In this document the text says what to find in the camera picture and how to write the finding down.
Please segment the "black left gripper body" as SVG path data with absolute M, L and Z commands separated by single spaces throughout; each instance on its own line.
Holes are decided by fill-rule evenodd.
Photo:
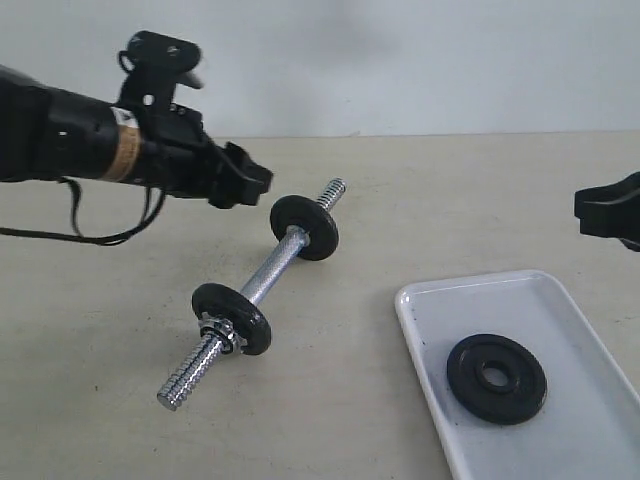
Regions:
M 202 115 L 187 107 L 138 111 L 142 146 L 134 182 L 163 188 L 176 198 L 210 199 L 217 186 L 219 159 Z

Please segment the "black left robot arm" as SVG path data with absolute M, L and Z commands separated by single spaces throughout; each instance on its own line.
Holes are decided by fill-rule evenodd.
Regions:
M 146 73 L 135 68 L 111 104 L 2 67 L 2 181 L 73 177 L 160 188 L 220 209 L 256 205 L 272 172 L 237 144 L 217 145 L 199 112 L 173 102 L 175 80 Z

